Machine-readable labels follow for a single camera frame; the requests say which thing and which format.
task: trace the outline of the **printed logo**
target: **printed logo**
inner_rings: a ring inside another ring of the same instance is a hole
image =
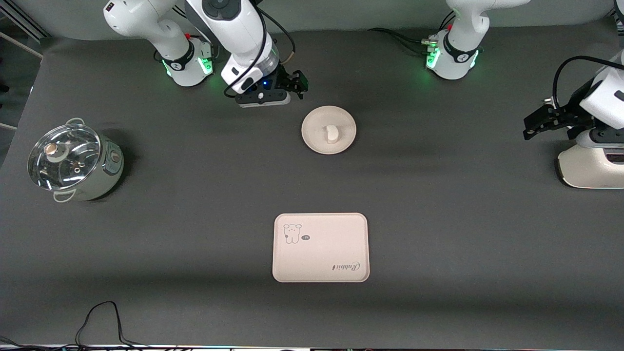
[[[356,271],[359,269],[359,262],[353,262],[352,264],[334,264],[331,270],[350,270]]]
[[[298,243],[300,235],[301,235],[301,224],[285,224],[284,225],[284,236],[286,237],[287,244]]]

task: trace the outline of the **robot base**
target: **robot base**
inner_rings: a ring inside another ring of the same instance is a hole
[[[210,43],[194,37],[189,40],[195,48],[195,56],[189,61],[184,70],[176,71],[164,64],[165,68],[167,68],[167,74],[179,86],[183,87],[196,86],[211,75],[213,71]]]
[[[624,149],[587,149],[574,145],[557,158],[559,176],[581,189],[624,189]]]
[[[438,47],[435,48],[429,56],[427,56],[427,63],[425,66],[434,71],[441,78],[455,81],[463,78],[468,71],[474,67],[476,62],[475,60],[477,59],[479,52],[477,51],[472,57],[466,55],[465,62],[455,62],[453,56],[449,54],[449,52],[444,48],[444,45],[442,45],[444,37],[448,32],[449,31],[445,29],[437,34],[429,36],[430,40],[437,40],[439,44]]]

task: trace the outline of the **glass lid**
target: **glass lid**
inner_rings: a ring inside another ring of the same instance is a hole
[[[28,173],[47,190],[63,190],[80,183],[97,167],[100,138],[83,124],[66,124],[49,131],[32,148]]]

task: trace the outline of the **wall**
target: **wall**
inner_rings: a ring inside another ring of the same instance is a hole
[[[74,39],[119,39],[102,15],[106,0],[14,0],[52,35]],[[437,27],[449,8],[442,0],[266,0],[261,7],[289,31],[357,30],[371,27]],[[533,0],[490,12],[493,26],[549,26],[590,22],[606,15],[613,0]],[[192,26],[173,11],[167,18]]]

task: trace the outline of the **metal rod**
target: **metal rod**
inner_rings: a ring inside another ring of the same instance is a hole
[[[43,59],[43,55],[39,54],[37,51],[31,49],[30,47],[27,47],[26,45],[22,44],[21,42],[9,37],[8,35],[6,35],[3,32],[0,32],[0,37],[3,39],[8,40],[10,43],[15,44],[19,47],[21,47],[22,49],[24,49],[25,51],[27,51],[28,53],[37,56],[39,59]]]
[[[8,124],[4,124],[4,123],[0,123],[0,128],[9,129],[9,130],[12,130],[12,131],[16,131],[17,130],[17,127],[9,126]]]

